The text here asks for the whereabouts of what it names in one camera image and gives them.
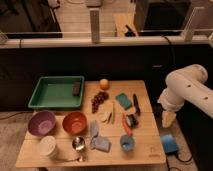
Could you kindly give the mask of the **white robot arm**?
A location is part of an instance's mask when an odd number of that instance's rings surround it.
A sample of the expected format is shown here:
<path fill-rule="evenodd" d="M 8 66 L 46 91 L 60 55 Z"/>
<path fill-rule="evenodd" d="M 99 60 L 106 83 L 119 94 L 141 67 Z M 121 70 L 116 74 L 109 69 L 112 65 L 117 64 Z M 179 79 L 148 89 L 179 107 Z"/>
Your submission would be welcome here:
<path fill-rule="evenodd" d="M 165 79 L 166 88 L 158 98 L 162 106 L 162 126 L 170 127 L 186 101 L 192 103 L 213 119 L 213 90 L 204 83 L 208 79 L 207 70 L 193 64 L 170 72 Z"/>

